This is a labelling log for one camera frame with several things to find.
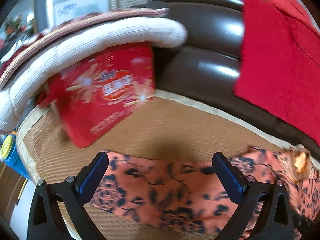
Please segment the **orange floral small garment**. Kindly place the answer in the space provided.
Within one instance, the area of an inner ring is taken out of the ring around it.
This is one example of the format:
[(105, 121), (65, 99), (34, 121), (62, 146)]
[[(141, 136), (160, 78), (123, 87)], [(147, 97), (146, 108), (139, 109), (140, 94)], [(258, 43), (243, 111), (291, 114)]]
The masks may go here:
[[(211, 162), (149, 160), (109, 152), (110, 164), (90, 204), (114, 215), (157, 228), (216, 233), (237, 205), (214, 174)], [(314, 219), (319, 211), (319, 169), (305, 153), (253, 147), (230, 163), (262, 183), (281, 179), (292, 208)]]

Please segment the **blue yellow toy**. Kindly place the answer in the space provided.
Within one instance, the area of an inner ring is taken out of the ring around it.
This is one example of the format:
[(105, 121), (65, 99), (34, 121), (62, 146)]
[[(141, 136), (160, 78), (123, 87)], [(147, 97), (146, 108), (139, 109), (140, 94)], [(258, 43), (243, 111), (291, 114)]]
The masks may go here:
[(16, 132), (12, 132), (9, 135), (1, 135), (1, 161), (19, 175), (30, 180), (30, 176), (18, 155), (16, 135)]

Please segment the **red gift bag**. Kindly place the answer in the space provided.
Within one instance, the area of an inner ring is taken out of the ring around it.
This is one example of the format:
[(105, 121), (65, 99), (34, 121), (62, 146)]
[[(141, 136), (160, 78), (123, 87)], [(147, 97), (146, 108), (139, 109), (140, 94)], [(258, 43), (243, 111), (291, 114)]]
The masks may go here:
[(51, 106), (64, 131), (85, 148), (155, 94), (149, 42), (106, 48), (50, 77), (36, 103)]

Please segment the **woven tan bed mat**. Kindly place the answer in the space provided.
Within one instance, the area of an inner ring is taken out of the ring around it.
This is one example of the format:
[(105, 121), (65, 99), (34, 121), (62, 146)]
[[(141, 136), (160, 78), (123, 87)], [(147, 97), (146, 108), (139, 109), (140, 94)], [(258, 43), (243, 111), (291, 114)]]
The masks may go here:
[(48, 183), (77, 174), (105, 149), (156, 160), (208, 161), (215, 151), (234, 157), (250, 145), (273, 151), (289, 147), (236, 117), (162, 90), (86, 148), (68, 139), (51, 108), (34, 109), (17, 136), (27, 171)]

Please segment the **red cloth on headboard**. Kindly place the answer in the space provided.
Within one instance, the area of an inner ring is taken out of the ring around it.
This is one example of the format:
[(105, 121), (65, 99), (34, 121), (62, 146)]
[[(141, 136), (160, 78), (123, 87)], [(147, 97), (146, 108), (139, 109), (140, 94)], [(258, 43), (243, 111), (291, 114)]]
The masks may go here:
[(319, 32), (297, 0), (244, 0), (236, 96), (319, 141)]

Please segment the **white folded quilt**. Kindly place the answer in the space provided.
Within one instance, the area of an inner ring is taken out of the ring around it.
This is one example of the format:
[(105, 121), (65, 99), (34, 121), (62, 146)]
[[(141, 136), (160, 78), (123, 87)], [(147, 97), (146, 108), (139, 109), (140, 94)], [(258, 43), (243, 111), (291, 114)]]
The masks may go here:
[(150, 42), (178, 47), (188, 32), (180, 22), (162, 17), (132, 17), (107, 22), (61, 38), (36, 52), (17, 56), (1, 76), (1, 134), (11, 133), (25, 105), (53, 75), (108, 47)]

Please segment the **white air conditioner unit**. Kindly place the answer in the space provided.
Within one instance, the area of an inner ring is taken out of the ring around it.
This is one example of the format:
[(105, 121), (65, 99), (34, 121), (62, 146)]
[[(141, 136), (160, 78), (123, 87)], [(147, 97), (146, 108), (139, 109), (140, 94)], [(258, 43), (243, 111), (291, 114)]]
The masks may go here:
[(82, 15), (108, 10), (108, 0), (34, 0), (35, 24), (39, 32)]

